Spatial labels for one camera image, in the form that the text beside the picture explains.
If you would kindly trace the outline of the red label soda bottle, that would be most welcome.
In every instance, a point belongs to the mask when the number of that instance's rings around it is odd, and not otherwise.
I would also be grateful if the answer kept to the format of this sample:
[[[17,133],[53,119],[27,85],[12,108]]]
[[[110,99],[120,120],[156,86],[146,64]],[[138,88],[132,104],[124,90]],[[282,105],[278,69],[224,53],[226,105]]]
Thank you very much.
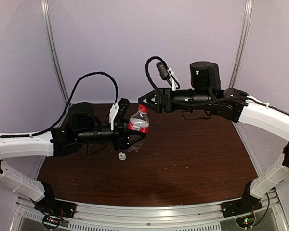
[[[147,113],[142,113],[139,110],[130,117],[129,120],[129,130],[136,130],[148,133],[149,130],[149,119]]]

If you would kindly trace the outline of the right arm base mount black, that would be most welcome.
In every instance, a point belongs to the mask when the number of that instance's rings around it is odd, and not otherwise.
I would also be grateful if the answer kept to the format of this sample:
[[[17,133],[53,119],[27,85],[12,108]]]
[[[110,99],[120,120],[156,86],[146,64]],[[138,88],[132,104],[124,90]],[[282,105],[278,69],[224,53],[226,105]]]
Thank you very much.
[[[250,199],[237,199],[220,204],[224,218],[238,216],[262,208],[260,200],[252,201]]]

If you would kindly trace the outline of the red soda bottle cap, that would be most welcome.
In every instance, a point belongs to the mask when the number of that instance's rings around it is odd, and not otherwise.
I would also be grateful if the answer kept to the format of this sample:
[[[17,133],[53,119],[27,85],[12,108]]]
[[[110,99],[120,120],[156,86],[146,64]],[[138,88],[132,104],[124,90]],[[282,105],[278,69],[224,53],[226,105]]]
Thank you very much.
[[[138,110],[142,113],[148,113],[148,111],[149,111],[149,109],[142,104],[139,105]]]

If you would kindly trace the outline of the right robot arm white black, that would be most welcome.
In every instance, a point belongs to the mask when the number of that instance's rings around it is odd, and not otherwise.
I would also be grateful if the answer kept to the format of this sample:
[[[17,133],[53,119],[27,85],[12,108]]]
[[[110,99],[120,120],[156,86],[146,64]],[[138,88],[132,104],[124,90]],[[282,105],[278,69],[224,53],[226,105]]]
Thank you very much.
[[[216,63],[191,63],[190,89],[180,88],[174,71],[163,60],[159,60],[156,67],[161,79],[171,87],[157,87],[149,74],[149,63],[147,61],[145,64],[145,73],[153,91],[140,97],[139,104],[157,113],[204,110],[208,116],[217,115],[234,123],[258,127],[288,142],[279,159],[264,174],[246,185],[242,198],[237,202],[241,212],[248,212],[269,190],[289,177],[289,113],[263,103],[244,91],[221,89]]]

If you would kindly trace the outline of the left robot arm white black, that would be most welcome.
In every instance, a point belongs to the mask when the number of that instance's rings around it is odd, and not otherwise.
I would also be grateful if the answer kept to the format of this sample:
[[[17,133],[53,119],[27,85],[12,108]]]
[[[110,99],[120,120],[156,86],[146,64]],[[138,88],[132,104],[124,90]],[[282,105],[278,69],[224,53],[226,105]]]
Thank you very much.
[[[127,99],[112,105],[109,122],[103,125],[95,115],[93,104],[72,105],[67,123],[38,134],[0,133],[0,183],[26,195],[54,214],[60,204],[51,186],[35,181],[8,166],[4,159],[25,156],[62,157],[78,152],[84,145],[113,144],[114,150],[125,151],[146,137],[149,128],[148,109],[142,105],[129,120],[124,118],[129,107]]]

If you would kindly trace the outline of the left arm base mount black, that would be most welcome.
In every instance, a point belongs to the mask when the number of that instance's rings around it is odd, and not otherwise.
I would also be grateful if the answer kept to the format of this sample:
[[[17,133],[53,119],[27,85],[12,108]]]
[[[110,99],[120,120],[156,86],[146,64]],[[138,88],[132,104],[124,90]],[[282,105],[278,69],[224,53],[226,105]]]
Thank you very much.
[[[58,218],[73,218],[76,211],[76,204],[61,200],[32,201],[34,208],[44,215],[55,215]]]

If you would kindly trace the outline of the white bottle cap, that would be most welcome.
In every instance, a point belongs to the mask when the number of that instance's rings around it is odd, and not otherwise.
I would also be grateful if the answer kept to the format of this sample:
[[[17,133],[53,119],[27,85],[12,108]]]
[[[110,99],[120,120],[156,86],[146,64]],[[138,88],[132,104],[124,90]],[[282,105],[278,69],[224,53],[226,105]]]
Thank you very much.
[[[120,161],[125,161],[126,160],[126,154],[124,152],[120,152],[118,154],[118,158]]]

